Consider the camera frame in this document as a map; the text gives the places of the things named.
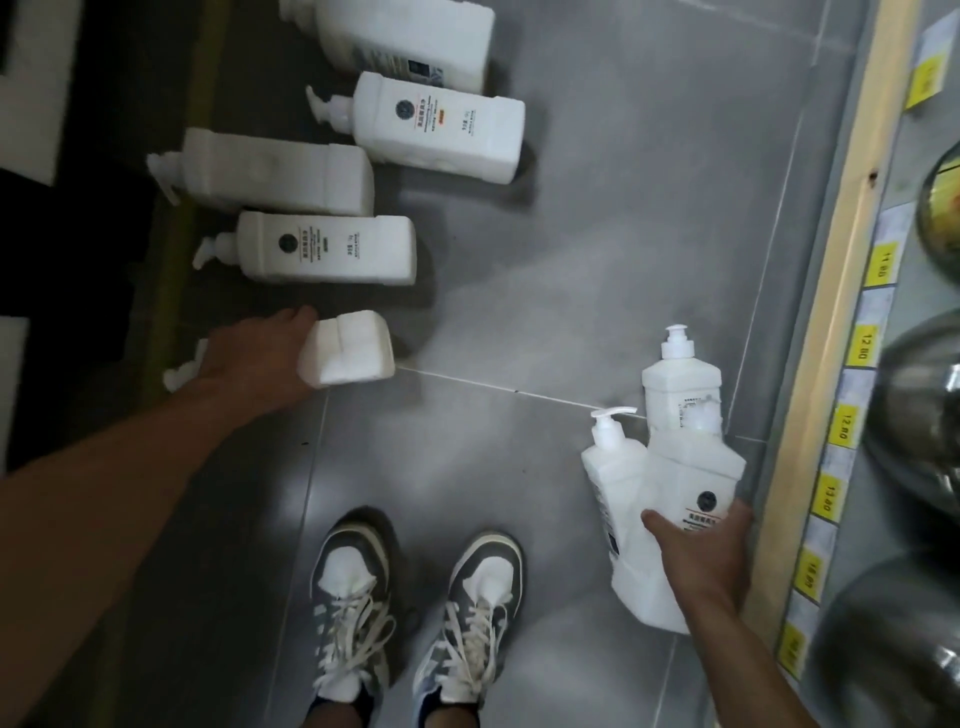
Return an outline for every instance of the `circular logo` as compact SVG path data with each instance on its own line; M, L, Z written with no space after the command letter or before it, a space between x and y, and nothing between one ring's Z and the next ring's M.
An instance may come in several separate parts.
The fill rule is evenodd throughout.
M414 109L413 102L407 101L406 99L399 101L396 104L396 115L404 121L407 119L412 119L415 111L416 109Z
M709 513L717 507L717 496L710 491L704 491L697 496L697 508L704 513Z
M277 245L279 245L280 249L285 253L295 253L297 248L300 246L300 243L297 242L295 235L291 235L288 232L287 234L280 236L280 239L277 240Z

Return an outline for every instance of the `white bottle lying on floor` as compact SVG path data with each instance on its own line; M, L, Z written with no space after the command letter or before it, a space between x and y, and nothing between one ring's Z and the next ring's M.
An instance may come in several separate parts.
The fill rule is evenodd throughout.
M628 439L623 434L623 425L613 418L619 414L636 414L636 407L613 407L590 413L596 420L591 431L595 444L581 455L600 506L610 559L614 563L624 543L630 507L643 487L647 462L647 448L638 440Z
M236 232L206 237L193 258L217 258L266 283L340 281L412 285L417 234L409 218L241 212Z
M693 342L686 338L686 326L674 324L667 331L667 340L660 344L663 359L642 374L651 435L685 426L685 412L697 402L720 401L720 370L693 358Z
M365 72L353 97L322 101L309 86L314 117L352 134L375 162L436 169L508 184L523 145L522 101L474 96Z
M147 168L174 205L174 188L204 206L276 212L373 215L373 168L343 144L306 144L190 127L181 152L147 155Z
M176 392L200 371L207 340L197 342L197 353L177 369L163 374L163 386ZM375 381L394 375L394 348L383 317L356 311L314 324L300 351L297 374L311 387Z
M723 444L720 402L689 407L683 429L650 435L645 486L630 513L627 543L613 567L613 590L644 624L689 634L667 582L657 540L640 520L647 508L686 531L726 518L746 461Z
M495 14L454 0L280 0L280 17L357 74L483 93Z

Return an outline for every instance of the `forearm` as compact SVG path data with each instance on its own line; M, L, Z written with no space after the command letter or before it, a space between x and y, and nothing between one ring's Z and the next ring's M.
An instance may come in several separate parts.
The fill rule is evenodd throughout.
M687 625L724 728L816 728L773 656L736 613L712 604L688 612Z
M0 481L0 726L18 720L130 582L190 476L248 417L216 383Z

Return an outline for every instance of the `yellow price label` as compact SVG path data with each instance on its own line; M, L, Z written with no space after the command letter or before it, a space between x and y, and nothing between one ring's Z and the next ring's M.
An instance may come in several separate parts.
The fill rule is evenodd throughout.
M942 74L947 65L947 57L939 53L918 65L910 81L910 92L906 97L906 107L913 109L919 103L935 96L941 87Z
M783 625L783 634L780 636L780 651L777 657L784 669L800 680L801 662L804 658L806 637L804 633L790 622Z
M847 366L874 366L874 352L879 335L880 327L876 324L857 324L853 328L850 351L847 352Z
M882 243L874 245L870 253L870 266L867 268L867 287L896 283L894 264L897 262L897 250L900 243Z
M843 480L827 473L820 473L817 478L817 492L813 496L813 513L828 521L840 522L840 512L843 508Z
M797 575L793 579L797 591L819 602L823 576L824 560L808 548L802 548L797 562Z
M833 413L827 442L831 445L839 445L841 448L855 448L853 434L856 431L856 419L859 414L860 408L855 404L838 404Z

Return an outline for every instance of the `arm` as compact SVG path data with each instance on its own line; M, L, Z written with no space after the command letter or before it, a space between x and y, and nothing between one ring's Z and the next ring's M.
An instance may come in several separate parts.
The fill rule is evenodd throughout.
M297 359L316 318L305 307L214 331L199 376L164 404L0 481L0 726L127 588L207 456L307 395Z
M644 511L642 518L660 544L663 568L724 728L816 728L773 656L737 615L748 586L744 542L753 520L750 507L737 500L724 521L697 533L654 511Z

